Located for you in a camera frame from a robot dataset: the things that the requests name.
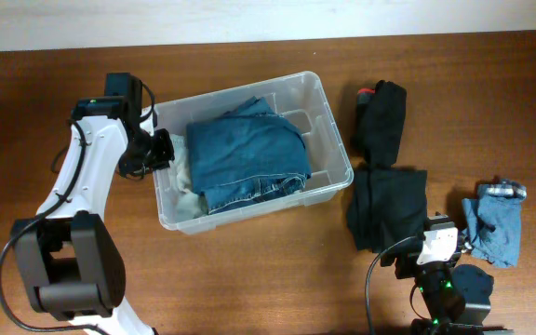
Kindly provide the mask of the light grey jeans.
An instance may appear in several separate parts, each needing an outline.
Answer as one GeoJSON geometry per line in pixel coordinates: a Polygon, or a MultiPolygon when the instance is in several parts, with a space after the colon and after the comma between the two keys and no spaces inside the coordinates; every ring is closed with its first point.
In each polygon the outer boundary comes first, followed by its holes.
{"type": "Polygon", "coordinates": [[[174,160],[169,168],[171,187],[177,192],[175,217],[177,221],[197,219],[208,214],[208,205],[203,195],[193,191],[186,139],[170,134],[174,149],[174,160]]]}

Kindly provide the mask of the dark blue jeans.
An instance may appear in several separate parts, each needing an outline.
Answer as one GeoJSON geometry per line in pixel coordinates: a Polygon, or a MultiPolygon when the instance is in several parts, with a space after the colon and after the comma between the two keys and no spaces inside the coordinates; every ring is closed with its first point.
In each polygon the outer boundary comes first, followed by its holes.
{"type": "Polygon", "coordinates": [[[312,175],[301,132],[265,98],[188,125],[186,142],[193,192],[209,215],[296,194],[312,175]]]}

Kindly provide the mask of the black garment with red band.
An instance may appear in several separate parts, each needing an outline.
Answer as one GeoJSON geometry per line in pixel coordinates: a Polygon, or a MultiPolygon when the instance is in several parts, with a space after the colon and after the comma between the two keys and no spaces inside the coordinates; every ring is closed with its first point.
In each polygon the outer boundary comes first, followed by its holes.
{"type": "Polygon", "coordinates": [[[407,91],[392,81],[356,94],[353,147],[370,165],[389,168],[396,163],[406,118],[407,91]]]}

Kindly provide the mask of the clear plastic storage bin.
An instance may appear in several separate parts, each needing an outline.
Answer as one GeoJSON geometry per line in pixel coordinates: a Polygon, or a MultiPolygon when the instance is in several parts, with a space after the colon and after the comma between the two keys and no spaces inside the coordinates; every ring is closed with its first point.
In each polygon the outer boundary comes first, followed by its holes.
{"type": "Polygon", "coordinates": [[[158,217],[163,228],[187,235],[213,230],[220,225],[242,221],[296,206],[311,206],[329,201],[349,186],[354,171],[339,129],[328,104],[319,76],[305,71],[157,103],[157,129],[183,136],[193,122],[215,118],[251,97],[264,97],[274,112],[299,129],[307,145],[312,177],[303,190],[275,200],[225,211],[215,215],[181,220],[177,215],[179,192],[169,170],[153,173],[158,217]]]}

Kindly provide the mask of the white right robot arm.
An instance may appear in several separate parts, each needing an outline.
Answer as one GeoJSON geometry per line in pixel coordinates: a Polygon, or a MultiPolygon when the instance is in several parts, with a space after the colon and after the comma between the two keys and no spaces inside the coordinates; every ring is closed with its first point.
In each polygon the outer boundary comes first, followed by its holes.
{"type": "Polygon", "coordinates": [[[459,264],[464,236],[450,217],[435,214],[425,220],[422,233],[392,247],[382,267],[393,265],[395,277],[411,279],[413,293],[420,293],[427,316],[409,326],[412,334],[513,334],[503,326],[486,326],[491,311],[494,277],[481,268],[459,264]]]}

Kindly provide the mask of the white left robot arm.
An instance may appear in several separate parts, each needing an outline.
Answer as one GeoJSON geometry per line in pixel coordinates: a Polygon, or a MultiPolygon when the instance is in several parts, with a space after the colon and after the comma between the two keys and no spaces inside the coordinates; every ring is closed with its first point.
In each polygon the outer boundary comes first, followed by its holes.
{"type": "Polygon", "coordinates": [[[72,137],[58,178],[34,217],[14,222],[0,255],[13,252],[31,307],[56,331],[154,334],[126,296],[124,261],[104,225],[114,176],[143,178],[174,159],[168,132],[156,129],[149,89],[130,73],[110,73],[100,97],[71,111],[72,137]]]}

